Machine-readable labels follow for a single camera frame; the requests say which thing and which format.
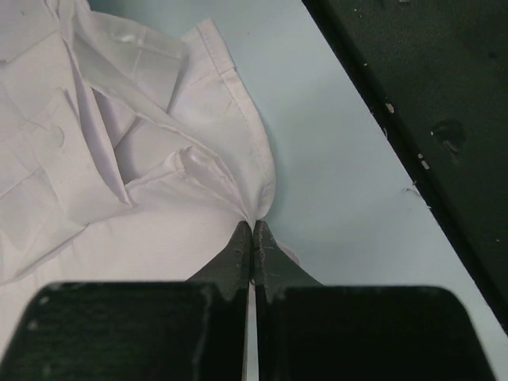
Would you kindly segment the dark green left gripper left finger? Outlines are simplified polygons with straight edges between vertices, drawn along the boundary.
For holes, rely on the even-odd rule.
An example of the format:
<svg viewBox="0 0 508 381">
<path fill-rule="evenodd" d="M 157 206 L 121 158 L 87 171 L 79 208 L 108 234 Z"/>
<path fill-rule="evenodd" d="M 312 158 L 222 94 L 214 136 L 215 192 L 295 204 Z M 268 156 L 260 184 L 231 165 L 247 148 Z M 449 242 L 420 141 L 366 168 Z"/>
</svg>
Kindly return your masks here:
<svg viewBox="0 0 508 381">
<path fill-rule="evenodd" d="M 29 302 L 4 380 L 241 380 L 252 230 L 184 282 L 52 283 Z"/>
</svg>

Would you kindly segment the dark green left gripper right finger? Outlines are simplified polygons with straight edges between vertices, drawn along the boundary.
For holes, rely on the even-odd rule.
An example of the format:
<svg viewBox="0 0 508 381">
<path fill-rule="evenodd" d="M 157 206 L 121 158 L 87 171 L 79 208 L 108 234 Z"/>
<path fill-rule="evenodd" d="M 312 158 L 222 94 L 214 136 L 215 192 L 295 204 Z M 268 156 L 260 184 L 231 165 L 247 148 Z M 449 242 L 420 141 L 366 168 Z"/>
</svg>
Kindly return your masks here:
<svg viewBox="0 0 508 381">
<path fill-rule="evenodd" d="M 467 311 L 441 287 L 325 286 L 253 233 L 262 380 L 492 380 Z"/>
</svg>

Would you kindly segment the white long sleeve shirt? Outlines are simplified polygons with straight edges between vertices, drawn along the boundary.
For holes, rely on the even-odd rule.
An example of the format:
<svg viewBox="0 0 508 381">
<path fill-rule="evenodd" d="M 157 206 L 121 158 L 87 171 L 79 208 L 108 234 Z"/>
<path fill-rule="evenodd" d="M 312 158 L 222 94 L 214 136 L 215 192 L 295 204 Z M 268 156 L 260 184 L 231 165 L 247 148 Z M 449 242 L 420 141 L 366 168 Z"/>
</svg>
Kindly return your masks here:
<svg viewBox="0 0 508 381">
<path fill-rule="evenodd" d="M 174 38 L 85 1 L 2 2 L 2 298 L 185 279 L 267 214 L 275 188 L 211 20 Z"/>
</svg>

